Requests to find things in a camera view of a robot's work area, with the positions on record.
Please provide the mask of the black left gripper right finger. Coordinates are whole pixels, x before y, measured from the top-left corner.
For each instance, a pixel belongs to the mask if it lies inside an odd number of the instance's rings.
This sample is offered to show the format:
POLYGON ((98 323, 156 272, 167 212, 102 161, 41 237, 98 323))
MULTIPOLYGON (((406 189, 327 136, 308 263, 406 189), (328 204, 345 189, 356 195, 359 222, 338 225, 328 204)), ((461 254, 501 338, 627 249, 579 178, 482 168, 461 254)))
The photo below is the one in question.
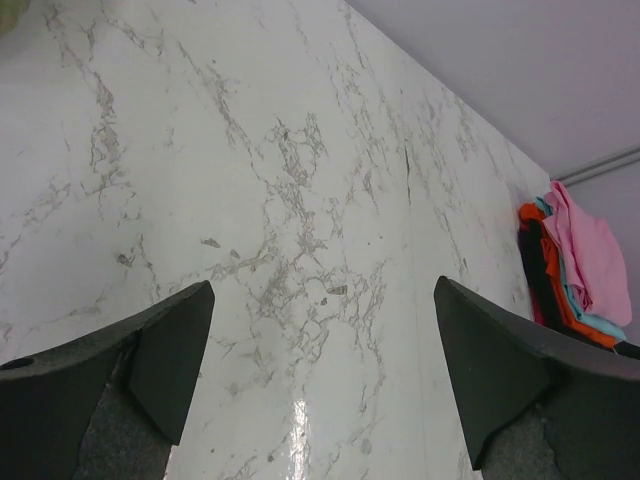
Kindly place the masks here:
POLYGON ((639 476, 639 350, 606 351, 511 313, 442 276, 439 334, 473 470, 535 411, 566 479, 639 476))

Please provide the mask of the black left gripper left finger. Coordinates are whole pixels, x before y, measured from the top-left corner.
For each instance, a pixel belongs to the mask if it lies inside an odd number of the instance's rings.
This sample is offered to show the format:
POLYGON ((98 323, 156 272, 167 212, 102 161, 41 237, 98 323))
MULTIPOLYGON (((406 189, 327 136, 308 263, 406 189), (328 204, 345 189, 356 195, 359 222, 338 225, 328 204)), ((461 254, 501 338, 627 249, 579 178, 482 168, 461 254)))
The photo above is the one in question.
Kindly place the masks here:
POLYGON ((186 425, 215 296, 207 281, 1 367, 4 479, 162 479, 186 425))

